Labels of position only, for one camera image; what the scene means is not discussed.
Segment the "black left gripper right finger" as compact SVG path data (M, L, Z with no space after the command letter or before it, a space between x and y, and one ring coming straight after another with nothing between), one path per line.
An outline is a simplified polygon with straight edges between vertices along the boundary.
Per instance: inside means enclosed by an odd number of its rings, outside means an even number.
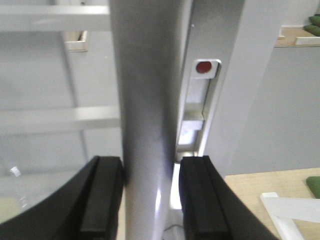
M187 240L277 239L230 189L207 155L181 160L179 195Z

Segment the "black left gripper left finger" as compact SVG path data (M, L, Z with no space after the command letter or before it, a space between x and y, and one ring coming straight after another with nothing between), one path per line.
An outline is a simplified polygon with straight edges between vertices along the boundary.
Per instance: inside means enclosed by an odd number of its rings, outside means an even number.
M95 156L49 197L0 225L2 240L115 240L124 186L119 157Z

